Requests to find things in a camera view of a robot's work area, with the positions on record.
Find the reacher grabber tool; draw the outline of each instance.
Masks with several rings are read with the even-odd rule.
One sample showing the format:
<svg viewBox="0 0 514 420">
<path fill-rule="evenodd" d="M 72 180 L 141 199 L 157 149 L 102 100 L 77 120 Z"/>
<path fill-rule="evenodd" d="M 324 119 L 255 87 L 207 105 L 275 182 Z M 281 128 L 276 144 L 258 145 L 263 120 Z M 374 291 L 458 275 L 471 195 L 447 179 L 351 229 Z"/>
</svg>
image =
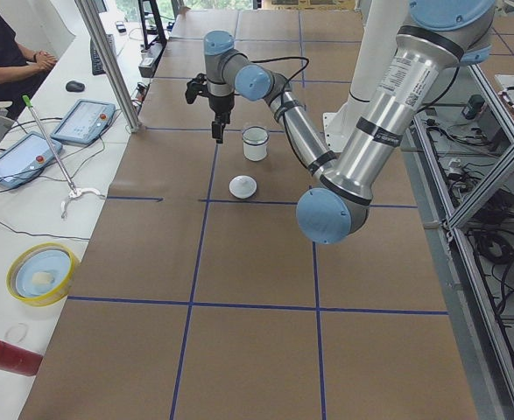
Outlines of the reacher grabber tool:
<svg viewBox="0 0 514 420">
<path fill-rule="evenodd" d="M 70 193 L 66 198 L 62 200 L 61 209 L 62 209 L 62 219 L 66 219 L 67 216 L 67 206 L 70 204 L 72 200 L 79 199 L 84 194 L 95 194 L 97 197 L 101 199 L 105 199 L 106 197 L 101 194 L 101 192 L 96 188 L 78 188 L 75 186 L 75 183 L 72 180 L 72 177 L 70 177 L 70 174 L 68 173 L 66 166 L 64 166 L 64 163 L 62 162 L 62 159 L 60 159 L 60 156 L 58 156 L 58 152 L 56 151 L 56 148 L 54 147 L 53 141 L 46 134 L 45 126 L 40 121 L 39 116 L 37 115 L 37 112 L 35 111 L 34 107 L 31 105 L 31 100 L 29 99 L 29 96 L 24 95 L 23 100 L 25 102 L 25 105 L 29 109 L 29 112 L 31 112 L 32 117 L 35 119 L 35 122 L 37 123 L 37 126 L 39 127 L 40 133 L 43 135 L 43 137 L 46 140 L 46 143 L 48 144 L 48 147 L 50 148 L 51 152 L 54 155 L 54 159 L 56 160 L 56 163 L 60 167 L 60 170 L 62 171 L 62 174 L 64 175 L 64 178 L 66 179 L 66 182 L 68 186 L 70 187 Z"/>
</svg>

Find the white desk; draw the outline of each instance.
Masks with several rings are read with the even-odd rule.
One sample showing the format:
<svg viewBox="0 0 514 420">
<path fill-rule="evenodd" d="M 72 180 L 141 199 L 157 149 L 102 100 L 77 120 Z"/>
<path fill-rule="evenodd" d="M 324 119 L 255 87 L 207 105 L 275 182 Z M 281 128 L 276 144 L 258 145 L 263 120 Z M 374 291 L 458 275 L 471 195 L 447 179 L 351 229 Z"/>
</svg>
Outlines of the white desk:
<svg viewBox="0 0 514 420">
<path fill-rule="evenodd" d="M 139 38 L 141 32 L 135 31 L 132 35 L 133 38 Z M 141 60 L 139 44 L 139 41 L 129 38 L 129 33 L 116 34 L 118 62 L 130 93 L 134 91 L 136 84 L 142 81 L 137 70 L 137 64 Z M 85 91 L 79 94 L 68 93 L 65 86 L 70 80 L 85 83 Z M 60 58 L 58 65 L 33 97 L 32 104 L 39 116 L 43 118 L 62 117 L 80 98 L 113 102 L 118 107 L 107 76 L 91 74 L 89 35 L 85 31 L 76 36 L 72 45 Z M 19 117 L 20 122 L 31 119 L 28 110 Z M 55 124 L 56 122 L 48 123 L 47 130 L 52 130 Z M 38 130 L 32 125 L 25 127 L 28 130 Z M 22 130 L 14 129 L 0 146 L 8 147 L 14 144 L 23 134 Z M 103 135 L 105 150 L 81 168 L 74 178 L 75 184 L 81 187 L 95 187 L 102 193 L 106 193 L 129 136 L 126 121 L 120 115 L 110 130 Z M 85 158 L 101 148 L 102 142 L 97 141 L 84 151 L 66 159 L 65 163 L 70 174 L 74 173 Z M 78 150 L 73 146 L 65 146 L 64 149 L 62 157 Z M 63 179 L 57 165 L 47 168 L 44 175 Z M 89 238 L 102 210 L 103 200 L 94 195 L 87 195 L 73 201 L 68 207 L 67 219 L 62 220 L 60 203 L 68 193 L 66 182 L 55 182 L 46 178 L 35 179 L 15 191 L 0 193 L 0 221 L 16 230 Z M 20 254 L 31 246 L 44 242 L 62 243 L 72 249 L 79 258 L 82 258 L 88 245 L 86 241 L 13 234 L 0 226 L 0 340 L 6 340 L 6 333 L 13 326 L 22 327 L 20 324 L 23 324 L 23 327 L 27 328 L 25 337 L 19 342 L 12 341 L 12 343 L 41 354 L 48 346 L 64 302 L 60 301 L 43 308 L 30 307 L 9 294 L 5 286 L 5 277 L 9 267 Z M 0 371 L 0 420 L 18 418 L 33 380 L 33 377 Z"/>
</svg>

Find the person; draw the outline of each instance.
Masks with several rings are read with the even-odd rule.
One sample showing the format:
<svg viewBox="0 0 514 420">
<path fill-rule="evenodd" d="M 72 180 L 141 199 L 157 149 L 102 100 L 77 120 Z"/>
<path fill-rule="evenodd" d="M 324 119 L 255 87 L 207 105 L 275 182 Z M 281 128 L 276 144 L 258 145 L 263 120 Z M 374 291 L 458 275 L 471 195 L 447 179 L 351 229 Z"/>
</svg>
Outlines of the person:
<svg viewBox="0 0 514 420">
<path fill-rule="evenodd" d="M 56 65 L 45 51 L 33 51 L 16 40 L 16 33 L 0 15 L 0 101 L 12 101 L 8 117 L 16 119 L 25 108 L 22 96 L 32 97 Z"/>
</svg>

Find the table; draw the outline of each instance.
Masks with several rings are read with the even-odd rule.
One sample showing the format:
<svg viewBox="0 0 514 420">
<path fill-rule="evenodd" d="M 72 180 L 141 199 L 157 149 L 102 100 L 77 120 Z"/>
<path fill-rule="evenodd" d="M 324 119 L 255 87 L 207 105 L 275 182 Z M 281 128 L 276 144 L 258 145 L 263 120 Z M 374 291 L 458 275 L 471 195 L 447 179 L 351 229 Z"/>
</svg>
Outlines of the table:
<svg viewBox="0 0 514 420">
<path fill-rule="evenodd" d="M 127 25 L 129 31 L 126 34 L 116 34 L 115 36 L 119 66 L 126 86 L 132 93 L 137 83 L 142 81 L 137 70 L 141 56 L 140 43 L 134 39 L 138 37 L 136 30 L 129 37 L 130 32 L 137 28 L 137 24 Z M 41 117 L 62 117 L 81 98 L 116 104 L 116 98 L 107 76 L 93 76 L 90 63 L 89 35 L 85 28 L 81 28 L 77 31 L 75 40 L 60 57 L 59 63 L 32 99 L 32 103 Z M 65 85 L 70 80 L 84 82 L 85 91 L 79 94 L 68 93 Z M 28 110 L 25 110 L 19 117 L 21 123 L 31 119 Z M 47 122 L 47 129 L 52 130 L 55 123 Z M 32 125 L 25 127 L 29 130 L 36 130 Z M 8 147 L 14 144 L 23 134 L 21 129 L 15 128 L 5 137 L 1 146 Z M 62 156 L 79 151 L 65 159 L 70 173 L 74 173 L 86 158 L 104 148 L 104 151 L 90 159 L 80 169 L 74 178 L 76 185 L 94 186 L 102 193 L 106 193 L 129 136 L 126 121 L 120 115 L 114 121 L 113 126 L 103 135 L 104 145 L 97 141 L 83 151 L 79 151 L 78 147 L 65 146 Z M 60 169 L 56 165 L 45 170 L 44 175 L 63 179 Z M 13 337 L 18 336 L 15 339 L 11 338 L 15 340 L 14 344 L 41 354 L 48 346 L 64 301 L 44 308 L 26 306 L 9 295 L 5 287 L 5 276 L 8 268 L 20 254 L 31 246 L 43 242 L 62 243 L 72 249 L 79 258 L 82 258 L 88 245 L 87 240 L 94 229 L 104 201 L 94 195 L 84 196 L 69 205 L 67 219 L 62 220 L 60 218 L 60 202 L 68 192 L 66 182 L 38 178 L 16 191 L 0 193 L 0 221 L 16 230 L 86 239 L 86 241 L 76 241 L 30 237 L 24 234 L 13 234 L 5 227 L 0 226 L 0 340 L 6 340 L 6 333 L 11 331 Z M 33 381 L 33 377 L 28 378 L 0 371 L 0 420 L 17 418 Z"/>
<path fill-rule="evenodd" d="M 294 85 L 319 125 L 348 94 L 361 25 L 347 11 L 178 17 L 21 420 L 475 418 L 405 152 L 366 226 L 316 245 L 294 218 L 313 181 L 263 103 L 237 98 L 218 147 L 208 105 L 184 100 L 202 37 L 223 29 L 254 60 L 308 56 Z M 271 132 L 262 162 L 243 157 L 247 123 Z M 240 173 L 258 182 L 246 201 L 228 191 Z"/>
</svg>

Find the white cup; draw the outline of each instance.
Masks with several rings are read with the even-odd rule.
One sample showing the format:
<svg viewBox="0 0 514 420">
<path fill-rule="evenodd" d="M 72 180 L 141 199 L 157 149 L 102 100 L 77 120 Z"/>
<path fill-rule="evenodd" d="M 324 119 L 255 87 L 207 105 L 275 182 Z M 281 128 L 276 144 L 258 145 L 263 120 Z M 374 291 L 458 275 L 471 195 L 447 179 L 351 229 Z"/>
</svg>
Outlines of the white cup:
<svg viewBox="0 0 514 420">
<path fill-rule="evenodd" d="M 249 160 L 258 162 L 266 158 L 268 131 L 262 127 L 249 127 L 243 131 L 243 154 Z"/>
</svg>

